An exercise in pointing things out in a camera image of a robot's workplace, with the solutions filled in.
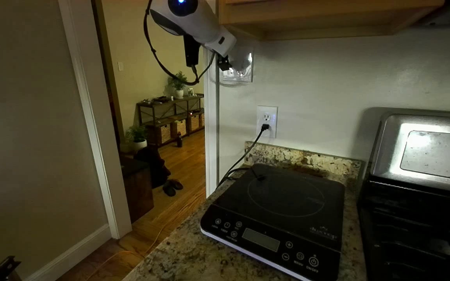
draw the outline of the baseboard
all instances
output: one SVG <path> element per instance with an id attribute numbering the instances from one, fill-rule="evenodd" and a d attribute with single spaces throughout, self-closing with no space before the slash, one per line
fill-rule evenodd
<path id="1" fill-rule="evenodd" d="M 74 267 L 85 256 L 99 249 L 106 241 L 110 239 L 110 232 L 107 225 L 103 225 L 95 233 L 88 235 L 85 239 L 74 244 L 71 249 L 56 256 L 53 261 L 40 267 L 37 272 L 31 274 L 28 281 L 42 281 L 42 280 L 57 280 L 71 267 Z"/>

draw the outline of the wooden floor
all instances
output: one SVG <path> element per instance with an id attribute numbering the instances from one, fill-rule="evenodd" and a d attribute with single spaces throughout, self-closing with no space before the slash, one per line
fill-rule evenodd
<path id="1" fill-rule="evenodd" d="M 182 191 L 167 197 L 160 188 L 153 189 L 154 208 L 132 225 L 129 235 L 106 242 L 59 280 L 121 280 L 204 202 L 204 132 L 182 138 L 182 147 L 160 147 L 159 155 L 171 172 L 170 178 L 178 180 Z"/>

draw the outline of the cooktop control panel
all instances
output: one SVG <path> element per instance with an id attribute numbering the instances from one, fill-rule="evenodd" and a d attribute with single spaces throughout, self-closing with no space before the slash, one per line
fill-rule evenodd
<path id="1" fill-rule="evenodd" d="M 338 253 L 260 222 L 210 207 L 201 232 L 246 256 L 298 280 L 335 280 Z"/>

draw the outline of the white wall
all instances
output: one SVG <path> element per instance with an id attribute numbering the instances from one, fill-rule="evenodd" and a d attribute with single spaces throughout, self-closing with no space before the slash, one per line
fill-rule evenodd
<path id="1" fill-rule="evenodd" d="M 92 104 L 96 113 L 107 110 L 98 99 Z M 109 130 L 103 141 L 110 143 L 103 146 L 113 144 Z M 106 163 L 115 163 L 109 152 Z M 120 171 L 118 164 L 106 169 L 109 175 Z M 15 255 L 18 274 L 28 277 L 104 225 L 57 4 L 0 2 L 0 261 Z"/>
<path id="2" fill-rule="evenodd" d="M 135 104 L 163 96 L 167 75 L 160 71 L 143 38 L 146 0 L 101 0 L 110 49 L 113 80 L 123 130 L 134 122 Z M 162 64 L 173 74 L 182 72 L 188 82 L 193 74 L 185 68 L 182 38 L 173 36 L 148 18 L 151 44 Z M 203 93 L 201 83 L 192 88 Z"/>
<path id="3" fill-rule="evenodd" d="M 370 153 L 371 108 L 450 111 L 450 29 L 253 49 L 254 82 L 220 88 L 220 175 L 254 138 L 256 105 L 278 107 L 278 138 L 263 143 L 359 160 Z"/>

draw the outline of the induction cooktop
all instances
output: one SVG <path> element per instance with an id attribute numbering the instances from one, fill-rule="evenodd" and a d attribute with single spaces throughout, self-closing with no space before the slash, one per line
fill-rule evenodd
<path id="1" fill-rule="evenodd" d="M 201 233 L 298 280 L 335 280 L 343 186 L 253 166 L 204 213 Z"/>

